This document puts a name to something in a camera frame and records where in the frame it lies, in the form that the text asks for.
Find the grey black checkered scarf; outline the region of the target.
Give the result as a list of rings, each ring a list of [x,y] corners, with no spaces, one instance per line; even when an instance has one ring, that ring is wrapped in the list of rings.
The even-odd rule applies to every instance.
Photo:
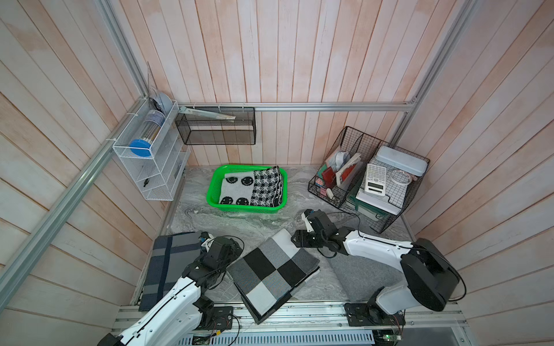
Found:
[[[282,229],[233,263],[228,273],[255,324],[261,324],[319,269],[319,259],[296,247]]]

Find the plain grey scarf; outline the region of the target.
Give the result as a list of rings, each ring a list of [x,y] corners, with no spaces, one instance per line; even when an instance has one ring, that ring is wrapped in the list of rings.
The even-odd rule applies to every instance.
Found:
[[[337,255],[328,262],[348,300],[354,303],[367,302],[379,288],[395,285],[404,279],[400,271],[363,257]]]

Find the green plastic basket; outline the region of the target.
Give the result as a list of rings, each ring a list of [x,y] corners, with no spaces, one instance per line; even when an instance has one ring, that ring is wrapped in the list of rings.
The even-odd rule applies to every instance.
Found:
[[[223,211],[276,213],[287,203],[287,180],[278,166],[228,164],[215,170],[206,201]]]

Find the black white smiley scarf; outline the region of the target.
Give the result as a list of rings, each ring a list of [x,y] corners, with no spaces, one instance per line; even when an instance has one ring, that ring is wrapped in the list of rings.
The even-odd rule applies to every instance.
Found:
[[[284,199],[284,177],[278,167],[226,173],[219,204],[275,208]]]

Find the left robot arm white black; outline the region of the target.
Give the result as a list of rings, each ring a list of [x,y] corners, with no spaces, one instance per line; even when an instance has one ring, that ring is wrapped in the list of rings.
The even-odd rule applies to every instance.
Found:
[[[203,295],[217,287],[240,258],[245,242],[237,236],[206,238],[207,246],[174,286],[143,317],[120,334],[106,334],[99,345],[176,345],[193,330],[209,330],[207,340],[233,327],[232,307],[216,308]]]

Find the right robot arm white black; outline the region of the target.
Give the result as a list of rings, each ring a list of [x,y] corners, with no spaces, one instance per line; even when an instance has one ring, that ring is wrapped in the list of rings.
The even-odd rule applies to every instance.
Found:
[[[417,306],[441,312],[455,299],[452,294],[464,280],[454,266],[428,239],[405,242],[337,227],[321,210],[302,214],[306,228],[291,237],[298,248],[329,249],[334,255],[363,257],[398,270],[404,279],[375,291],[366,304],[346,303],[351,327],[405,325],[405,312]]]

